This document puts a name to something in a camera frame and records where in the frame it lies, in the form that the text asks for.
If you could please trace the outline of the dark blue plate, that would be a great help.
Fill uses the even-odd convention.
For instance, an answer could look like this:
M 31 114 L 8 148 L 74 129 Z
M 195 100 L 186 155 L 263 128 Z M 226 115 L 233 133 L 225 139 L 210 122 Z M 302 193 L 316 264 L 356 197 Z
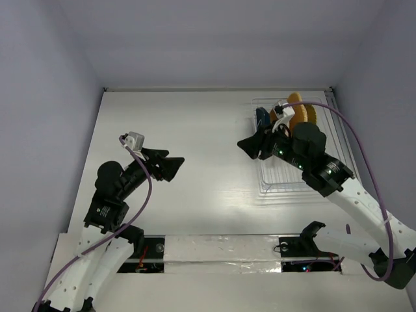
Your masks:
M 270 124 L 270 113 L 264 107 L 258 107 L 255 110 L 256 128 L 268 126 Z

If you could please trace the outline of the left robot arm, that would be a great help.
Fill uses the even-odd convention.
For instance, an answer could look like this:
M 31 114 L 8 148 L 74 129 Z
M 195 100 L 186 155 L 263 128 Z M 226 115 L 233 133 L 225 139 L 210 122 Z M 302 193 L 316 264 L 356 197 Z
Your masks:
M 98 298 L 129 257 L 144 249 L 144 232 L 124 222 L 127 197 L 144 182 L 171 181 L 185 162 L 167 150 L 132 152 L 133 161 L 122 167 L 103 163 L 97 171 L 96 191 L 83 220 L 84 226 L 71 260 L 49 282 L 34 311 L 93 311 Z

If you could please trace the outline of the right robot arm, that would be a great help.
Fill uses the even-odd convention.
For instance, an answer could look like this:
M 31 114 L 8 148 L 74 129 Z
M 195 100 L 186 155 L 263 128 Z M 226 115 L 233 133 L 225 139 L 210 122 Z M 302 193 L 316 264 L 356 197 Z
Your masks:
M 286 125 L 260 126 L 254 135 L 238 141 L 251 159 L 275 156 L 302 173 L 307 186 L 350 215 L 370 239 L 354 239 L 332 231 L 322 222 L 305 227 L 299 247 L 307 255 L 331 252 L 371 267 L 376 278 L 404 289 L 415 275 L 415 231 L 382 211 L 375 200 L 339 159 L 325 152 L 326 135 L 313 123 L 292 130 Z

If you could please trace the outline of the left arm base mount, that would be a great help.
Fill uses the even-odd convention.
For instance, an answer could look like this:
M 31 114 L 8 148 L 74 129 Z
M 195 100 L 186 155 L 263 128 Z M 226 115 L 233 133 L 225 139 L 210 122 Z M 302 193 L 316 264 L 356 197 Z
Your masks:
M 164 244 L 165 236 L 145 236 L 142 247 L 121 265 L 118 273 L 163 273 Z

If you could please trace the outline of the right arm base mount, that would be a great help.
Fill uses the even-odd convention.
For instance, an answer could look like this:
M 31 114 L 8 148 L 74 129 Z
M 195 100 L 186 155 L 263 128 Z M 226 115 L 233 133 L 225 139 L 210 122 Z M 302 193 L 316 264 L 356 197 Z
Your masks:
M 273 252 L 281 258 L 282 272 L 342 272 L 337 254 L 322 252 L 301 236 L 280 237 Z

